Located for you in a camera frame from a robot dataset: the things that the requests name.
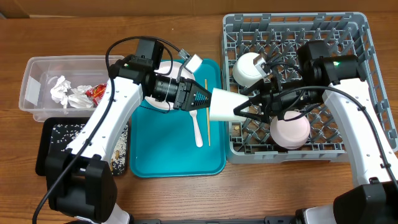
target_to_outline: dish rack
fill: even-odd
[[[397,150],[397,131],[374,49],[366,16],[360,12],[228,14],[223,19],[222,79],[228,91],[241,93],[232,76],[233,65],[247,52],[280,55],[297,64],[296,50],[310,40],[324,40],[332,56],[355,54],[364,68],[371,101],[385,135]],[[282,82],[301,79],[291,68],[280,66]],[[260,113],[256,106],[251,113]],[[344,143],[331,113],[325,105],[311,111],[307,118],[311,133],[298,151],[287,151],[273,144],[269,125],[252,119],[229,122],[231,163],[280,163],[299,160],[348,162]]]

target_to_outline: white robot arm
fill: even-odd
[[[382,150],[391,165],[391,170],[395,176],[398,176],[398,159],[392,151],[373,110],[368,83],[366,81],[362,82],[358,78],[341,80],[340,82],[341,84],[339,85],[330,86],[355,97],[366,107],[366,111],[376,126]],[[371,184],[374,179],[378,179],[382,183],[390,182],[391,178],[387,170],[383,168],[384,163],[381,159],[374,133],[362,111],[358,110],[358,107],[351,100],[339,93],[326,90],[322,97],[331,111],[343,138],[351,164],[354,187]],[[306,224],[336,224],[335,215],[333,205],[309,208],[303,213]]]
[[[172,66],[169,73],[155,72],[163,49],[172,59],[171,52],[161,42],[178,50],[185,61],[181,67],[189,72],[201,64],[197,55],[191,56],[166,40],[129,37],[112,45],[106,58],[115,45],[131,39],[140,39],[135,55],[118,60],[112,66],[106,60],[110,79],[105,94],[78,137],[64,151],[50,151],[45,158],[49,191],[34,213],[33,224],[47,199],[51,209],[88,222],[133,223],[132,216],[116,204],[117,188],[109,168],[123,126],[145,96],[174,103],[174,109],[184,111],[210,105],[211,93],[197,82],[180,77],[180,73],[176,79],[167,76]]]

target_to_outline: wooden stick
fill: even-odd
[[[205,79],[205,88],[207,90],[207,79]],[[210,115],[209,115],[209,108],[206,108],[206,115],[207,115],[207,136],[209,137],[209,146],[210,146]]]

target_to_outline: red wrapper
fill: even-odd
[[[105,89],[106,89],[106,83],[105,84],[99,84],[94,86],[93,88],[89,89],[86,91],[86,95],[93,100],[94,104],[98,106],[98,104],[101,102],[102,97],[105,94]]]

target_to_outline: white plastic fork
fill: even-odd
[[[199,124],[198,124],[198,120],[197,120],[198,111],[197,110],[189,111],[189,114],[191,115],[192,121],[193,121],[193,130],[195,132],[195,142],[198,147],[202,147],[203,140],[201,138]]]

